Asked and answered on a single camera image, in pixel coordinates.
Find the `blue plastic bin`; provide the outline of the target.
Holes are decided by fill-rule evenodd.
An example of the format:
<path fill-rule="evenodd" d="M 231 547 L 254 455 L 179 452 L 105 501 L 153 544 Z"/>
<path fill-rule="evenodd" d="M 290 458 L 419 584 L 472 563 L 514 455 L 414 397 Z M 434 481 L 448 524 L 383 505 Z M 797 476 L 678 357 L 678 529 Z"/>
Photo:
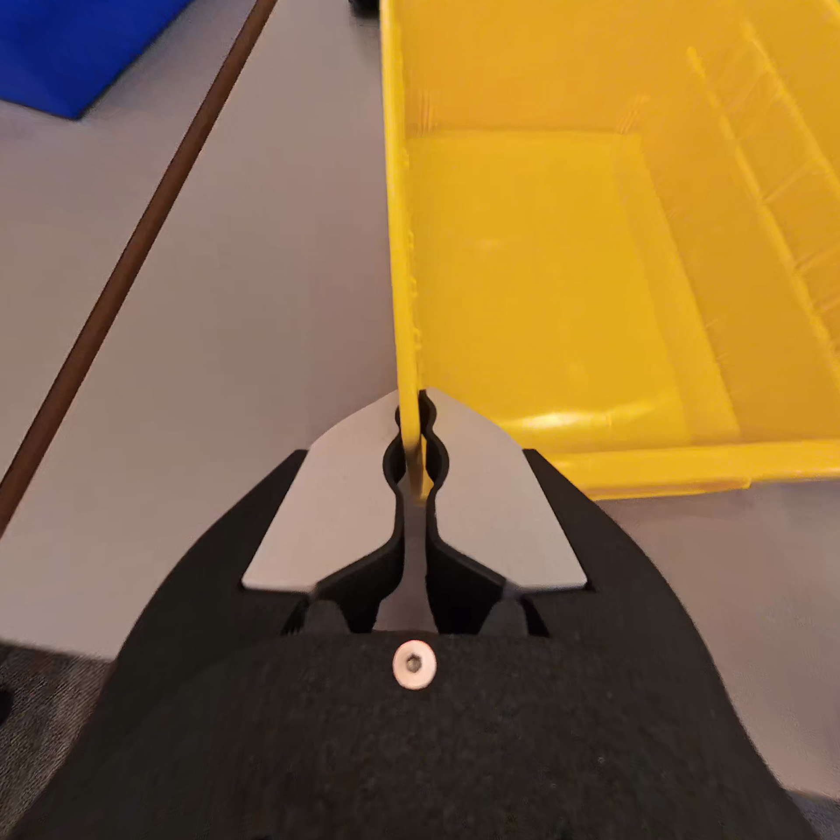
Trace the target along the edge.
<path fill-rule="evenodd" d="M 1 99 L 79 119 L 189 1 L 2 1 Z"/>

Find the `yellow plastic bin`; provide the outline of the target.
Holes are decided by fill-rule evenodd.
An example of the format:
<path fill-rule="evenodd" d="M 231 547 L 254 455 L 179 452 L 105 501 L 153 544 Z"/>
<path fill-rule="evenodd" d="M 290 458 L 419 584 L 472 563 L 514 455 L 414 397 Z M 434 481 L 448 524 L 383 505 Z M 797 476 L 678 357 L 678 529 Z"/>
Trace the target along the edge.
<path fill-rule="evenodd" d="M 396 369 L 594 499 L 838 477 L 838 2 L 380 2 Z"/>

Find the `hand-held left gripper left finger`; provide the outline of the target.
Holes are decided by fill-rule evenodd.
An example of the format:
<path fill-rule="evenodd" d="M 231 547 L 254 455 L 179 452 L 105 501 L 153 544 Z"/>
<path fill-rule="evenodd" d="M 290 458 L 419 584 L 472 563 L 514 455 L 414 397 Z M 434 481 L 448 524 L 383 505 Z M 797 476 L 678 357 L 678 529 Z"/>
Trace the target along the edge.
<path fill-rule="evenodd" d="M 244 573 L 244 588 L 335 602 L 345 618 L 377 617 L 404 571 L 398 419 L 391 392 L 311 445 Z"/>

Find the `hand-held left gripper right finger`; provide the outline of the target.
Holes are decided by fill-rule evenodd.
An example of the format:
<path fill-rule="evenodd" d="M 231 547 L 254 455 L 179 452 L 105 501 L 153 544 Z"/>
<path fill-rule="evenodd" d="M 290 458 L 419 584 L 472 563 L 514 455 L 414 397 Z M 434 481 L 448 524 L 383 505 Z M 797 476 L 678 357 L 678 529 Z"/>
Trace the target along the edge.
<path fill-rule="evenodd" d="M 524 449 L 435 387 L 421 393 L 426 588 L 439 632 L 478 632 L 496 604 L 575 592 L 587 576 Z"/>

